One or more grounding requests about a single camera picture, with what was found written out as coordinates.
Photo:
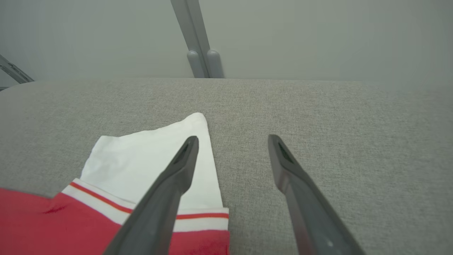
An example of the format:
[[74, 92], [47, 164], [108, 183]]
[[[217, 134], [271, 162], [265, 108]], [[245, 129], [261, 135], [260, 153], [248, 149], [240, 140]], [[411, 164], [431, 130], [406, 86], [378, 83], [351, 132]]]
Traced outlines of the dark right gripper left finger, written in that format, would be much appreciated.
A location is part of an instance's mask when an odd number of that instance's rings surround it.
[[182, 195], [191, 187], [199, 139], [186, 139], [112, 239], [105, 255], [167, 255]]

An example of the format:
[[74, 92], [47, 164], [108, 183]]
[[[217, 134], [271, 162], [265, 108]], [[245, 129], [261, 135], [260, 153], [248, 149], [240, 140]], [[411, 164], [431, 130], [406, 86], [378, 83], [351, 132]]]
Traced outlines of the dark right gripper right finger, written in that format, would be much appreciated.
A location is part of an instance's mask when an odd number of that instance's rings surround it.
[[269, 135], [274, 181], [285, 195], [300, 255], [363, 255], [364, 250], [283, 140]]

